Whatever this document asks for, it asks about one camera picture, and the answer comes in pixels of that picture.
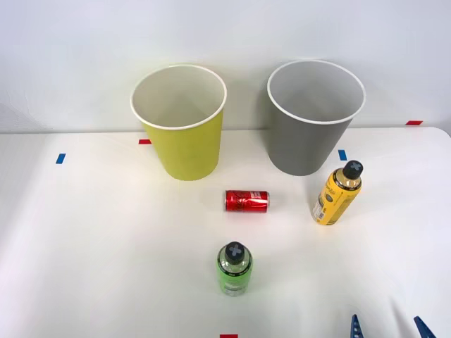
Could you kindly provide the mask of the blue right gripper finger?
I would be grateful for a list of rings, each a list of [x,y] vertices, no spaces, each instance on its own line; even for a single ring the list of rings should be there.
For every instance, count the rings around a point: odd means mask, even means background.
[[[364,338],[364,334],[356,314],[354,314],[351,319],[350,338]]]
[[[414,317],[414,323],[421,338],[436,338],[436,336],[419,316]]]

